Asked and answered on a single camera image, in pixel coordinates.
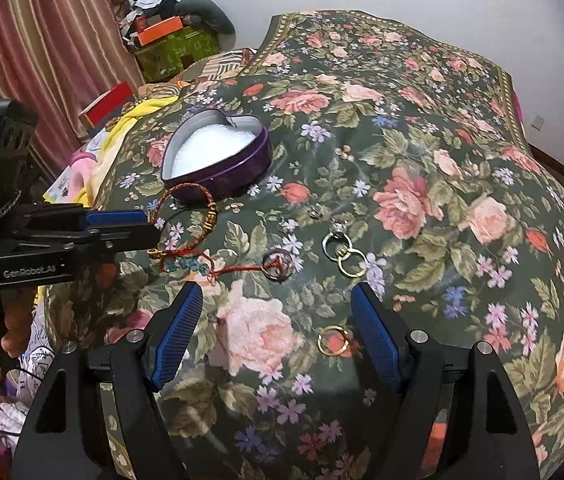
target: orange box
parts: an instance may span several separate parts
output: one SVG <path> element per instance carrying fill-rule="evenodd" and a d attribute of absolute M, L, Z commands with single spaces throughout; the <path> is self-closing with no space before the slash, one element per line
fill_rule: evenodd
<path fill-rule="evenodd" d="M 145 30 L 137 35 L 137 39 L 140 41 L 142 46 L 151 43 L 152 41 L 159 40 L 160 38 L 171 34 L 176 30 L 184 28 L 182 25 L 182 20 L 179 16 L 173 16 L 172 18 L 167 18 L 162 20 L 160 23 L 156 23 L 151 27 L 147 27 Z"/>

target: gold ring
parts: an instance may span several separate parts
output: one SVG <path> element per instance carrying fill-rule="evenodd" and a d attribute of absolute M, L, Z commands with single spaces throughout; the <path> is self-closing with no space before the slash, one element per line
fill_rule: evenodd
<path fill-rule="evenodd" d="M 366 267 L 368 268 L 368 261 L 366 259 L 366 256 L 364 256 L 364 253 L 362 251 L 360 251 L 359 249 L 353 249 L 353 248 L 350 248 L 347 251 L 346 257 L 343 258 L 342 256 L 338 256 L 338 260 L 337 260 L 338 261 L 338 268 L 340 269 L 340 272 L 342 274 L 344 274 L 345 276 L 348 276 L 349 278 L 361 278 L 362 276 L 364 276 L 366 274 L 366 269 L 360 269 L 360 272 L 352 274 L 352 273 L 344 270 L 344 267 L 342 266 L 342 262 L 344 260 L 346 260 L 352 254 L 358 254 L 359 256 L 362 256 L 362 259 L 364 260 L 364 262 L 366 263 Z"/>
<path fill-rule="evenodd" d="M 345 254 L 345 256 L 331 256 L 327 250 L 326 250 L 326 245 L 331 241 L 331 240 L 337 240 L 339 242 L 343 242 L 343 240 L 346 240 L 346 243 L 348 244 L 348 249 L 347 252 Z M 342 261 L 347 260 L 350 257 L 350 252 L 353 250 L 353 242 L 351 241 L 351 238 L 348 237 L 347 234 L 334 234 L 334 233 L 329 233 L 327 234 L 324 239 L 322 240 L 322 250 L 324 251 L 324 254 L 326 254 L 326 257 L 331 260 L 332 262 L 337 262 L 338 259 L 342 259 Z"/>
<path fill-rule="evenodd" d="M 335 352 L 329 350 L 329 347 L 324 344 L 324 335 L 331 330 L 335 330 L 336 332 L 341 333 L 344 339 L 344 344 L 342 345 L 342 348 L 336 350 Z M 320 333 L 318 334 L 318 350 L 322 354 L 326 355 L 326 357 L 337 357 L 338 355 L 344 353 L 344 351 L 348 348 L 348 340 L 349 340 L 349 335 L 348 335 L 348 330 L 346 328 L 342 328 L 341 326 L 338 325 L 325 326 L 323 329 L 320 330 Z"/>

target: baseboard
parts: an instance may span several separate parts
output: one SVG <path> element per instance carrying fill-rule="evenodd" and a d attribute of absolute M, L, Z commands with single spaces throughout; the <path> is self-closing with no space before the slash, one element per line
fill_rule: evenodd
<path fill-rule="evenodd" d="M 540 148 L 530 144 L 531 146 L 531 153 L 536 158 L 536 160 L 545 166 L 548 166 L 553 171 L 561 174 L 564 177 L 564 165 L 561 162 L 555 160 L 551 155 L 546 152 L 543 152 Z"/>

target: floral fabric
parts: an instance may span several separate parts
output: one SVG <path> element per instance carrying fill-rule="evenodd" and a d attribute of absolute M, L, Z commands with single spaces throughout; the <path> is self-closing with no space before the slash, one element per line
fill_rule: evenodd
<path fill-rule="evenodd" d="M 364 270 L 386 308 L 441 343 L 493 345 L 549 476 L 564 460 L 564 189 L 530 156 L 509 76 L 362 12 L 278 16 L 239 76 L 192 86 L 139 121 L 97 205 L 154 209 L 168 139 L 209 107 L 262 118 L 274 160 L 244 196 L 221 203 L 201 248 L 222 269 L 282 247 L 295 272 L 283 283 L 258 272 L 210 283 L 198 270 L 160 272 L 145 252 L 122 254 L 51 288 L 52 345 L 116 338 L 136 310 L 130 325 L 143 326 L 195 280 L 204 311 L 158 401 L 193 478 L 361 479 L 381 458 L 397 405 L 358 338 L 335 358 L 316 347 L 327 325 L 357 334 L 348 298 L 359 280 L 321 248 L 331 219 L 346 221 L 366 262 L 345 268 Z M 161 245 L 199 234 L 203 216 L 167 201 Z M 340 348 L 342 336 L 326 345 Z M 434 433 L 439 453 L 443 413 Z"/>

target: ring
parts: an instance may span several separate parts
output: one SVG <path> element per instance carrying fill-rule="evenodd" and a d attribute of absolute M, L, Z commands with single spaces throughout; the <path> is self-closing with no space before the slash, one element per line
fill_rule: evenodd
<path fill-rule="evenodd" d="M 278 266 L 266 267 L 274 261 L 274 258 L 280 260 L 282 269 Z M 293 273 L 293 269 L 293 255 L 284 249 L 273 249 L 262 258 L 262 274 L 272 282 L 283 282 Z"/>
<path fill-rule="evenodd" d="M 344 255 L 344 256 L 331 256 L 328 253 L 328 251 L 326 250 L 326 245 L 333 239 L 339 240 L 339 241 L 342 241 L 342 240 L 347 241 L 348 250 L 347 250 L 346 255 Z M 322 250 L 324 251 L 324 254 L 326 254 L 326 257 L 329 260 L 331 260 L 332 262 L 337 262 L 340 258 L 342 259 L 342 261 L 344 261 L 344 260 L 347 260 L 350 257 L 350 252 L 353 250 L 353 242 L 351 241 L 351 238 L 349 238 L 347 234 L 329 233 L 322 240 Z"/>
<path fill-rule="evenodd" d="M 364 253 L 362 251 L 360 251 L 359 249 L 349 248 L 348 251 L 347 251 L 347 255 L 345 257 L 338 256 L 338 259 L 337 259 L 338 268 L 340 269 L 340 272 L 342 274 L 344 274 L 345 276 L 348 276 L 349 278 L 361 278 L 362 276 L 364 276 L 366 274 L 366 269 L 360 269 L 360 272 L 352 274 L 352 273 L 344 270 L 344 267 L 342 267 L 342 262 L 354 253 L 358 254 L 359 256 L 362 256 L 364 263 L 366 263 L 366 266 L 368 267 L 368 260 L 366 259 L 366 256 L 364 256 Z"/>
<path fill-rule="evenodd" d="M 344 339 L 344 343 L 342 344 L 342 348 L 332 352 L 328 346 L 324 344 L 324 335 L 331 331 L 335 330 L 336 332 L 340 332 L 342 334 L 342 338 Z M 348 348 L 348 340 L 350 336 L 348 334 L 348 330 L 346 328 L 342 328 L 338 325 L 329 325 L 325 326 L 323 329 L 320 330 L 318 334 L 318 350 L 321 354 L 326 355 L 326 357 L 337 357 L 338 355 L 342 354 Z"/>

